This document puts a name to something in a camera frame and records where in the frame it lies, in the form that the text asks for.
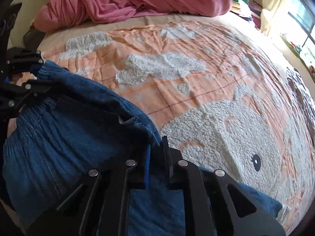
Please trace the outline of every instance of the cartoon animal ear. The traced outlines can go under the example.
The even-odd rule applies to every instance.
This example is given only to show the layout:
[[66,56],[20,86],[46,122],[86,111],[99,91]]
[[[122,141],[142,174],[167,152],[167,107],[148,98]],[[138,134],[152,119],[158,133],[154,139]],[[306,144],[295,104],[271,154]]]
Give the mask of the cartoon animal ear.
[[248,86],[238,85],[235,87],[233,100],[235,102],[242,103],[243,105],[260,114],[263,120],[267,118],[265,108],[260,98]]

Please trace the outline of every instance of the cartoon animal face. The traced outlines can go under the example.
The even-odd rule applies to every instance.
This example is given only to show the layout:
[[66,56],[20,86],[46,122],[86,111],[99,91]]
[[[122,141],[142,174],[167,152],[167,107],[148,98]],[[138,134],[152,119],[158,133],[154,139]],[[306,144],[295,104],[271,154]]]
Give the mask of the cartoon animal face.
[[[249,95],[256,111],[243,103]],[[235,180],[270,196],[281,185],[281,157],[253,90],[239,85],[233,101],[214,101],[170,121],[161,129],[185,159],[209,170],[222,168]]]

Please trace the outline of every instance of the pink cloth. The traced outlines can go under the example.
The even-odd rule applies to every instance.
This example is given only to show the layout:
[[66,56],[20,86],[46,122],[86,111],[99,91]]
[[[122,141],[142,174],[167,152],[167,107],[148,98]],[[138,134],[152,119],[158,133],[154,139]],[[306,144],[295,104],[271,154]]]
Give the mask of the pink cloth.
[[35,17],[36,29],[49,32],[78,26],[87,19],[112,23],[170,12],[215,17],[227,13],[232,0],[50,0]]

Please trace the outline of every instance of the fleece blanket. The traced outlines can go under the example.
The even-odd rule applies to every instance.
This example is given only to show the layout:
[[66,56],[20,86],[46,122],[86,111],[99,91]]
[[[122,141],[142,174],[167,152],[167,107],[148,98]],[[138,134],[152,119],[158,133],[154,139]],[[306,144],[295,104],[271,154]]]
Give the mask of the fleece blanket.
[[201,22],[99,31],[44,57],[136,104],[185,159],[280,201],[287,233],[313,200],[314,117],[301,112],[298,75],[288,81],[240,33]]
[[231,4],[232,0],[50,0],[35,17],[34,26],[49,32],[87,19],[111,23],[170,12],[215,17],[227,13]]

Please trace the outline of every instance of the bed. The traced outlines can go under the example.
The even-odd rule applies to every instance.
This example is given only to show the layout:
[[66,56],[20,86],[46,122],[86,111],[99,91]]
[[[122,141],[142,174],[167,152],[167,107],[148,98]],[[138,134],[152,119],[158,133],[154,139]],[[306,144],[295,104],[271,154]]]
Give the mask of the bed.
[[[235,14],[86,22],[47,34],[38,49],[137,105],[185,159],[280,201],[287,235],[310,210],[314,101],[281,52]],[[8,135],[15,128],[13,119]]]

